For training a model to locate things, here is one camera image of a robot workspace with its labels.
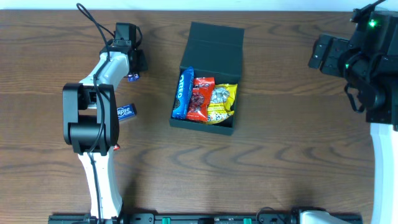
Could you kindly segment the dark purple chocolate bar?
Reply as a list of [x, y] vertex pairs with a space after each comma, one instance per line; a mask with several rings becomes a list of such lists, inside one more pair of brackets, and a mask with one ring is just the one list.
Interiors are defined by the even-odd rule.
[[127, 76], [127, 81], [128, 82], [136, 82], [140, 78], [138, 73], [130, 73]]

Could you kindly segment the blue Oreo cookie pack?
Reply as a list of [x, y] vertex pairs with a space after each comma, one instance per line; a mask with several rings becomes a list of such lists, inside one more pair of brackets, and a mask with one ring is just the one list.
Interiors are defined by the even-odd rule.
[[188, 67], [180, 75], [172, 111], [172, 117], [175, 119], [185, 119], [187, 116], [194, 76], [193, 67]]

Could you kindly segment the blue Eclipse mint box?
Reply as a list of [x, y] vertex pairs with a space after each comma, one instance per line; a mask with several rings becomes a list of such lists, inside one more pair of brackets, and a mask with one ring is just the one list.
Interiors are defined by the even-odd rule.
[[131, 119], [137, 115], [136, 107], [134, 104], [128, 104], [117, 108], [118, 120], [124, 121]]

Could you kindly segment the red snack bag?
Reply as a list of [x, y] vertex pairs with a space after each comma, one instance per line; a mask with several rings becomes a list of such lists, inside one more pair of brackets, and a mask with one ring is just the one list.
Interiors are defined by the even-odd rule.
[[187, 120], [200, 122], [208, 120], [208, 106], [214, 87], [215, 79], [213, 77], [195, 78], [193, 80], [193, 89], [186, 115]]

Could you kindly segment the black box with lid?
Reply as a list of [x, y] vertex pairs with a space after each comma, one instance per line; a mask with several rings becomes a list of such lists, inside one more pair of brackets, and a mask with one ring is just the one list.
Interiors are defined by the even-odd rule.
[[189, 120], [173, 119], [171, 127], [204, 131], [230, 136], [234, 132], [238, 115], [239, 82], [243, 74], [244, 29], [192, 22], [188, 41], [179, 66], [177, 87], [181, 74], [193, 67], [195, 78], [214, 77], [215, 84], [238, 84], [236, 99], [231, 109], [234, 115], [218, 124], [203, 124]]

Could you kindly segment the red KitKat bar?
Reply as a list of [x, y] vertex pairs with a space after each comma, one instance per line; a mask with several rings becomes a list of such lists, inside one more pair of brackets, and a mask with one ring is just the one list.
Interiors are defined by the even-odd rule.
[[120, 150], [120, 145], [119, 144], [116, 144], [115, 146], [113, 146], [113, 150], [114, 151], [118, 151], [118, 150]]

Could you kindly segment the yellow snack bag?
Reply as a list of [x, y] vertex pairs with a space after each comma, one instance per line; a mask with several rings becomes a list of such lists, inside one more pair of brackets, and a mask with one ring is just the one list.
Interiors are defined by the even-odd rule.
[[237, 84], [220, 84], [214, 87], [207, 109], [206, 124], [217, 124], [234, 115], [231, 107], [236, 99], [237, 87]]

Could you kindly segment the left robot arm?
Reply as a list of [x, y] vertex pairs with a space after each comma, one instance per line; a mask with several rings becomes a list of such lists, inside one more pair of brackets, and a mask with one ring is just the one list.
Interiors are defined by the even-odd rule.
[[138, 26], [118, 22], [91, 73], [63, 87], [63, 137], [85, 170], [91, 210], [84, 218], [62, 218], [62, 223], [132, 223], [123, 211], [114, 171], [119, 138], [115, 91], [123, 78], [147, 70], [141, 42]]

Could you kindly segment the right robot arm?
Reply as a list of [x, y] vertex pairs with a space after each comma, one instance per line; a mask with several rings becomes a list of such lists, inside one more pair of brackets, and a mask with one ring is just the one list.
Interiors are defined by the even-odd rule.
[[350, 39], [322, 34], [310, 68], [346, 80], [353, 111], [366, 113], [375, 175], [372, 223], [397, 223], [397, 12], [354, 9]]

